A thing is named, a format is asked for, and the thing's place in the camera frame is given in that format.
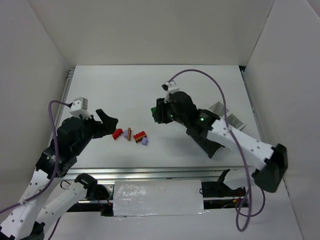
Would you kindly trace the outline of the red curved lego with green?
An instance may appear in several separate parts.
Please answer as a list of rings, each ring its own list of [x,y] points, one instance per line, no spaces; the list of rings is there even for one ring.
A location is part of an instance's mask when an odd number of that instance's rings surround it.
[[[121,128],[117,128],[113,134],[112,134],[112,138],[114,140],[116,140],[119,136],[121,136],[123,134],[123,130]]]

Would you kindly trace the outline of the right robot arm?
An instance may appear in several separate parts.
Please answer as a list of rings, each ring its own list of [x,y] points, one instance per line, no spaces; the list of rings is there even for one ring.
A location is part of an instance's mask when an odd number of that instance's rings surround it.
[[[170,94],[168,99],[158,98],[151,112],[158,124],[176,122],[185,126],[186,134],[209,158],[220,148],[239,151],[252,166],[248,173],[255,185],[269,193],[277,191],[288,169],[288,153],[284,145],[264,143],[226,124],[212,111],[197,108],[183,91]]]

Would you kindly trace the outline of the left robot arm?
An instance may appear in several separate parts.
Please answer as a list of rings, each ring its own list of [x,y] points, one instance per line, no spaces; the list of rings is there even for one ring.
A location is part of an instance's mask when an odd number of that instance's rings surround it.
[[[77,201],[109,198],[108,190],[94,177],[81,173],[61,195],[47,202],[88,143],[115,132],[118,119],[109,117],[102,109],[96,113],[99,121],[92,115],[79,114],[65,119],[56,130],[56,136],[35,165],[27,189],[0,224],[2,240],[42,240],[51,225]]]

